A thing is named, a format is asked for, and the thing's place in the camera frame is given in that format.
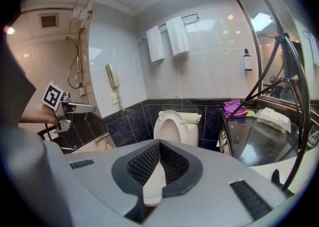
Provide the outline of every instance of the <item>toilet tank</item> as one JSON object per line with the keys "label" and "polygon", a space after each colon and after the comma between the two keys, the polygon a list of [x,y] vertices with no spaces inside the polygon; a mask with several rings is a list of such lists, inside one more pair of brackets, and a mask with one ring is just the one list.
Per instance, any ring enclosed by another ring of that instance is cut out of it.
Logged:
{"label": "toilet tank", "polygon": [[198,146],[198,124],[187,123],[190,132],[190,145]]}

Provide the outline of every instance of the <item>ventilation slot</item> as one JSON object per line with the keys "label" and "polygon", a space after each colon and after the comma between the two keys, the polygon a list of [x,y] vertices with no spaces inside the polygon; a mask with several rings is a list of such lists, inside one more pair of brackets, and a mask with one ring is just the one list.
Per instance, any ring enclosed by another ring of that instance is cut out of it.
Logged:
{"label": "ventilation slot", "polygon": [[58,14],[41,14],[41,27],[42,28],[52,28],[58,26]]}
{"label": "ventilation slot", "polygon": [[88,166],[88,165],[91,165],[93,163],[94,163],[94,161],[91,160],[91,159],[86,159],[86,160],[83,160],[83,161],[69,162],[69,164],[70,164],[72,169],[82,168],[84,166]]}
{"label": "ventilation slot", "polygon": [[234,182],[230,187],[254,220],[271,211],[270,206],[245,181]]}

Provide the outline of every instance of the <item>soap dispenser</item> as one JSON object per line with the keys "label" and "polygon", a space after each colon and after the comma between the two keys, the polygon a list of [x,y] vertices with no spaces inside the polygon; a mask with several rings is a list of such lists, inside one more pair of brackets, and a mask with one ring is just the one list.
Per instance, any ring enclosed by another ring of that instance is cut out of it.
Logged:
{"label": "soap dispenser", "polygon": [[247,48],[245,48],[245,54],[244,54],[244,67],[245,67],[245,71],[253,70],[253,66],[251,64],[251,56],[249,55]]}

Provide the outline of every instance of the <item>wall-mounted phone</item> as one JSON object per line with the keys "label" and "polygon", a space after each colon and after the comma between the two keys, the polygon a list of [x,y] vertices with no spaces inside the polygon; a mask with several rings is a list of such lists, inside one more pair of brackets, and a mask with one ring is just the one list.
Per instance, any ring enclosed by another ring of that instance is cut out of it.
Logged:
{"label": "wall-mounted phone", "polygon": [[121,92],[120,92],[120,80],[118,73],[116,72],[115,68],[113,67],[112,64],[108,63],[106,66],[106,72],[108,73],[109,79],[110,79],[110,84],[113,89],[117,90],[117,95],[119,98],[121,110],[124,110],[123,104],[122,104],[122,97],[121,97]]}
{"label": "wall-mounted phone", "polygon": [[120,86],[119,76],[118,76],[118,73],[116,72],[115,68],[113,67],[113,65],[109,63],[105,66],[105,68],[106,68],[106,72],[108,73],[108,76],[110,79],[111,87],[113,89],[115,89],[116,87],[119,87]]}

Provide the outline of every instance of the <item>black countertop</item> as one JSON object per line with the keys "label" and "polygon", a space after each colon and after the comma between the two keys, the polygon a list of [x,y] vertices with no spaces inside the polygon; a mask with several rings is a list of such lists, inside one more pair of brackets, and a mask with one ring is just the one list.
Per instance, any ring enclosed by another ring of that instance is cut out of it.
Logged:
{"label": "black countertop", "polygon": [[298,126],[282,133],[255,117],[231,118],[226,121],[220,110],[229,140],[231,155],[247,166],[275,163],[297,156]]}

